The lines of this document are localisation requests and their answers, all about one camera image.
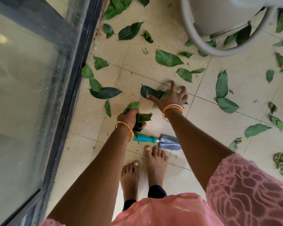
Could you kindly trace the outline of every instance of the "black leggings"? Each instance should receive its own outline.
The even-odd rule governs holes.
[[[158,198],[164,198],[166,196],[167,196],[166,191],[161,186],[155,185],[155,186],[151,186],[149,188],[148,197],[150,197],[150,198],[157,198],[158,199]],[[134,202],[136,202],[136,200],[133,200],[133,199],[125,201],[123,211],[129,209],[129,207]]]

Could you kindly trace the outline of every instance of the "garden trowel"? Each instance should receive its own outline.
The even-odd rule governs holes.
[[[161,138],[148,137],[142,134],[138,136],[139,142],[152,142],[158,143],[158,146],[163,149],[178,151],[181,149],[181,146],[178,142],[178,139],[170,136],[162,136]]]

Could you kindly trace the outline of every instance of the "gold bangle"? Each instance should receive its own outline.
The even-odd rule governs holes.
[[[181,114],[183,114],[184,112],[184,108],[180,105],[177,105],[177,104],[167,105],[162,111],[162,117],[165,119],[166,122],[169,122],[169,120],[167,119],[165,112],[169,108],[177,108],[181,112]]]
[[[128,129],[130,130],[130,133],[131,133],[131,138],[130,138],[129,142],[130,142],[131,140],[133,140],[133,138],[134,138],[133,130],[132,130],[132,129],[129,127],[129,125],[127,125],[125,122],[117,121],[117,122],[115,123],[115,125],[114,125],[114,129],[117,128],[117,124],[119,124],[119,123],[124,124],[124,125],[126,125],[126,126],[128,127]]]

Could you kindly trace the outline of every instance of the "pink sleeve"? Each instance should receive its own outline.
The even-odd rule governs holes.
[[[53,219],[45,219],[40,226],[66,226],[64,224],[61,224]]]
[[[224,225],[283,226],[283,182],[239,154],[222,160],[206,197]]]

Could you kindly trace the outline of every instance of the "pink kurta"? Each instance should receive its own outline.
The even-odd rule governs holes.
[[[113,226],[283,226],[283,182],[239,154],[217,167],[206,188],[195,193],[144,198],[121,212]],[[41,226],[61,226],[46,219]]]

